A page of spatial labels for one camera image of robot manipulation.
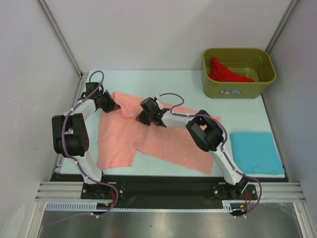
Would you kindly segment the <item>pink t shirt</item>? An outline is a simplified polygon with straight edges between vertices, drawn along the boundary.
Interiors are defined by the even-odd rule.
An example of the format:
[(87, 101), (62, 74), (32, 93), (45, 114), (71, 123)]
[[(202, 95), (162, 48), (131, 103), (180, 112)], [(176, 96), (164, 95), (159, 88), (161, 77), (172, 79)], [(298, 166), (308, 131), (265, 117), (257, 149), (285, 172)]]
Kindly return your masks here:
[(188, 130), (144, 125), (136, 120), (143, 98), (114, 92), (120, 109), (102, 113), (98, 138), (98, 167), (102, 170), (130, 167), (137, 151), (146, 155), (209, 174), (212, 156), (195, 144)]

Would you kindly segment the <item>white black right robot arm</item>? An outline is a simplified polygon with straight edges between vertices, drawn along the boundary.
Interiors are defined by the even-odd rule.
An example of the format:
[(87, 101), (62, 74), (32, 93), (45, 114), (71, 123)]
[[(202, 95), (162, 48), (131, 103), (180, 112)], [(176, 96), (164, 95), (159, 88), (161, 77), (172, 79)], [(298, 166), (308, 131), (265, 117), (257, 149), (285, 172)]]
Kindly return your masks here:
[(212, 118), (206, 111), (196, 114), (175, 112), (166, 108), (159, 98), (146, 98), (140, 106), (142, 111), (137, 121), (161, 127), (186, 129), (199, 149), (210, 153), (224, 175), (224, 184), (212, 186), (212, 194), (217, 200), (243, 200), (247, 202), (257, 199), (256, 191), (250, 185), (249, 178), (228, 155), (225, 143), (227, 132), (223, 125)]

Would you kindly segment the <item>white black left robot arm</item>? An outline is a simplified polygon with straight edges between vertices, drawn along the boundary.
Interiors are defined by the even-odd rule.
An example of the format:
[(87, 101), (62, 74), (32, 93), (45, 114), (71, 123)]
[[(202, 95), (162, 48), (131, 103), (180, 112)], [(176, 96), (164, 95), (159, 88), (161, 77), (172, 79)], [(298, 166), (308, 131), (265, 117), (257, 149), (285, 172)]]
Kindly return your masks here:
[(92, 159), (86, 120), (96, 110), (110, 113), (120, 109), (101, 83), (86, 83), (86, 91), (77, 104), (63, 115), (53, 116), (53, 147), (56, 153), (72, 160), (83, 177), (82, 199), (104, 199), (110, 193), (116, 199), (116, 188), (105, 182), (104, 174)]

